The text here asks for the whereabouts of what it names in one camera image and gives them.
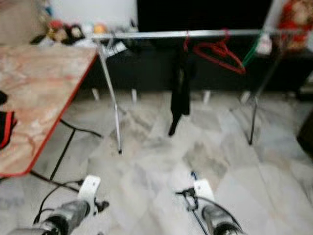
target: marble table top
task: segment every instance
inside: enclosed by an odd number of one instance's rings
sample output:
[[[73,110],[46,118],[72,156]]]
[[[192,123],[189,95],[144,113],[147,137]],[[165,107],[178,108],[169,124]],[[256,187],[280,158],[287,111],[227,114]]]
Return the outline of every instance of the marble table top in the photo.
[[[76,47],[0,47],[0,90],[9,95],[1,111],[15,111],[11,142],[0,150],[0,176],[27,174],[96,56]]]

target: red table edge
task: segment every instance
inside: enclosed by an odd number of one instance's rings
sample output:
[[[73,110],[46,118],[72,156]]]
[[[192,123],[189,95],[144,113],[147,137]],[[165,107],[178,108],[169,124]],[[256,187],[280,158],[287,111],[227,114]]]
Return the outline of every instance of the red table edge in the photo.
[[[75,95],[77,94],[80,86],[82,85],[83,81],[85,80],[87,74],[89,73],[94,61],[96,60],[96,57],[97,57],[97,52],[95,51],[94,53],[94,57],[92,59],[92,61],[90,62],[88,68],[86,69],[84,75],[82,76],[81,80],[79,81],[79,83],[76,85],[72,95],[69,97],[69,99],[67,100],[63,110],[60,112],[59,116],[57,117],[57,119],[55,120],[52,128],[50,129],[50,131],[48,132],[46,138],[44,139],[44,141],[42,142],[40,148],[38,149],[34,159],[31,161],[30,165],[28,166],[28,168],[24,171],[24,172],[20,172],[20,173],[9,173],[9,174],[6,174],[6,173],[0,173],[0,177],[21,177],[21,176],[24,176],[26,174],[28,174],[31,169],[34,167],[37,159],[39,158],[39,156],[41,155],[46,143],[48,142],[48,140],[50,139],[50,137],[52,136],[52,133],[54,132],[54,129],[56,128],[56,126],[58,125],[59,121],[61,120],[65,110],[69,107],[69,105],[71,104],[72,100],[74,99]]]

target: clothes rack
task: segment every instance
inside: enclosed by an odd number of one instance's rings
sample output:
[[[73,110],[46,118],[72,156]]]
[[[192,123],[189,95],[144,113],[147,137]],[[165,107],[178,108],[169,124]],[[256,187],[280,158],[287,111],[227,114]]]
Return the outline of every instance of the clothes rack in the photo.
[[[287,38],[290,38],[292,35],[298,35],[303,33],[302,30],[280,30],[280,29],[230,29],[227,30],[228,36],[257,36],[261,33],[267,33],[270,36],[280,36],[287,35]],[[115,39],[136,39],[136,40],[146,40],[146,39],[167,39],[167,38],[210,38],[210,37],[223,37],[225,36],[225,30],[192,30],[192,31],[166,31],[166,32],[130,32],[130,33],[106,33],[106,34],[93,34],[92,39],[96,42],[98,53],[100,56],[102,68],[106,77],[106,82],[110,90],[111,99],[115,111],[115,125],[116,125],[116,134],[118,142],[118,152],[122,153],[122,143],[121,143],[121,134],[120,134],[120,123],[119,123],[119,113],[118,113],[118,103],[116,101],[114,88],[112,86],[109,69],[106,63],[108,53],[107,51],[111,48]],[[107,46],[102,45],[102,41],[109,40]],[[258,97],[263,92],[264,88],[270,81],[270,78],[281,61],[283,54],[286,50],[287,43],[283,43],[283,46],[278,53],[277,58],[275,59],[272,67],[269,69],[267,75],[262,81],[260,87],[252,94],[252,99],[254,100],[254,108],[252,112],[252,124],[251,124],[251,133],[248,140],[251,145],[253,142],[254,135],[254,124],[257,112],[257,101]]]

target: tile floor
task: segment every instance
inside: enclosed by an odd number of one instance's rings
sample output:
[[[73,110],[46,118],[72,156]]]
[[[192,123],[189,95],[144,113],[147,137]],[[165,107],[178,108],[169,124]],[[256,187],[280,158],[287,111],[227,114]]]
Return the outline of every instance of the tile floor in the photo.
[[[191,116],[182,118],[172,138],[167,137],[169,93],[142,94],[137,104],[128,93],[117,97],[122,155],[116,151],[112,104],[104,92],[96,102],[90,91],[80,91],[63,117],[105,138],[76,134],[55,180],[100,176],[98,197],[111,204],[73,234],[202,234],[184,201],[174,195],[192,186],[191,170],[210,182],[216,201],[235,215],[247,234],[313,234],[313,161],[295,138],[312,104],[283,95],[263,96],[255,143],[249,146],[251,109],[240,106],[238,94],[214,94],[208,105],[193,94]],[[34,168],[37,172],[52,173],[70,132],[57,126]],[[1,183],[0,235],[28,227],[51,188],[32,176]],[[46,205],[56,207],[74,198],[61,189]]]

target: red hanger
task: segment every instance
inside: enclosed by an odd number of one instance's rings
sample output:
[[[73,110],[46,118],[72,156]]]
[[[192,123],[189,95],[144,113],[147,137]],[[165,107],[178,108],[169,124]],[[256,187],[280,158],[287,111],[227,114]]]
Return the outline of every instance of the red hanger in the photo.
[[[227,46],[226,46],[226,42],[229,39],[229,35],[226,31],[226,35],[225,38],[222,39],[221,41],[217,42],[217,43],[199,43],[196,46],[194,46],[193,51],[195,54],[197,54],[198,56],[207,59],[213,63],[219,64],[220,66],[232,70],[236,73],[239,74],[244,74],[246,72],[246,69],[244,68],[242,61],[232,52],[230,51]],[[234,66],[231,64],[228,64],[222,60],[219,60],[215,57],[212,57],[210,55],[208,55],[207,53],[203,52],[201,49],[202,48],[210,48],[212,49],[212,51],[214,53],[216,53],[217,55],[221,56],[221,57],[231,57],[237,64],[238,66]]]

